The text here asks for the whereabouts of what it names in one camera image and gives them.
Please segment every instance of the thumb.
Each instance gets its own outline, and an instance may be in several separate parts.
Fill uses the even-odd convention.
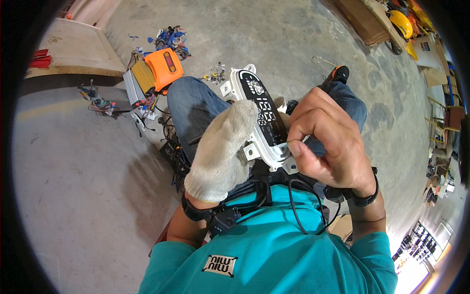
[[[317,157],[305,143],[292,140],[287,143],[290,153],[295,159],[297,169],[302,174],[329,183],[332,179],[328,163],[321,157]]]

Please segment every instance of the speedometer display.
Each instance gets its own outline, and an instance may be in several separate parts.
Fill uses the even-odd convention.
[[[271,96],[263,83],[249,72],[240,75],[245,96],[258,106],[258,125],[270,147],[285,143],[287,132]]]

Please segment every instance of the person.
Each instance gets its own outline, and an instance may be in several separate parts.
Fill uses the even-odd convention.
[[[192,77],[170,86],[168,107],[192,167],[185,178],[186,207],[176,209],[167,241],[153,247],[139,293],[394,293],[398,277],[384,201],[360,135],[367,109],[346,85],[348,77],[346,66],[335,68],[300,101],[286,128],[299,177],[354,193],[348,199],[350,249],[324,230],[322,203],[310,189],[286,186],[282,168],[268,178],[270,206],[242,215],[202,245],[207,222],[188,216],[188,205],[208,211],[220,202],[241,207],[257,197],[253,168],[241,148],[258,110],[248,100],[230,106]],[[188,144],[201,134],[198,145]],[[366,198],[373,201],[356,206]]]

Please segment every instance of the black shoe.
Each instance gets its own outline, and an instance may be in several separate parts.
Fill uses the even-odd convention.
[[[346,85],[349,77],[349,68],[346,65],[339,65],[333,69],[325,81],[321,84],[320,88],[324,90],[327,84],[331,82],[340,81]]]

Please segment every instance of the chair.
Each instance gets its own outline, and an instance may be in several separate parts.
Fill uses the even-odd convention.
[[[431,97],[428,97],[428,99],[429,101],[434,102],[440,107],[442,107],[444,111],[443,119],[432,118],[431,120],[427,117],[424,118],[427,122],[432,124],[436,128],[436,130],[439,130],[442,138],[442,140],[438,140],[436,138],[431,137],[429,137],[429,139],[445,145],[447,142],[447,131],[460,132],[461,120],[465,117],[465,109],[462,106],[444,106],[438,101],[432,99]],[[443,127],[440,127],[436,123],[436,120],[443,124]]]

